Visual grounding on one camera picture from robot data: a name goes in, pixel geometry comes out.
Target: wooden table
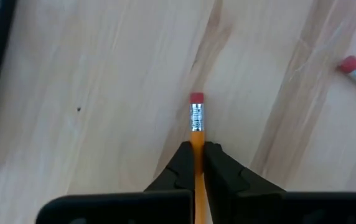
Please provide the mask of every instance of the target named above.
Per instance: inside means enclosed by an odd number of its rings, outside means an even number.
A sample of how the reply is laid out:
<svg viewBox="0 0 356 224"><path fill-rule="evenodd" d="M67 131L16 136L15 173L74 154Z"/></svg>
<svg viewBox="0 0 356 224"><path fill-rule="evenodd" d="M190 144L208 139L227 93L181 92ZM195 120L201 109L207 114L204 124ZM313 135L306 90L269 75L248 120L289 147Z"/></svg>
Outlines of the wooden table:
<svg viewBox="0 0 356 224"><path fill-rule="evenodd" d="M356 190L352 0L19 0L0 80L0 223L144 189L189 137L288 190Z"/></svg>

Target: yellow pencil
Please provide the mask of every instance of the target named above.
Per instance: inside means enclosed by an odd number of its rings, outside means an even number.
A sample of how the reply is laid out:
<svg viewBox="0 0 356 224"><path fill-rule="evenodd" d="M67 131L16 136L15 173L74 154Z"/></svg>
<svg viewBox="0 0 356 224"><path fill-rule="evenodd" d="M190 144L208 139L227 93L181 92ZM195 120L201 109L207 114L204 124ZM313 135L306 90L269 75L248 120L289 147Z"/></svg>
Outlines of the yellow pencil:
<svg viewBox="0 0 356 224"><path fill-rule="evenodd" d="M205 224L206 193L203 178L204 94L190 94L190 120L192 144L195 158L195 224Z"/></svg>

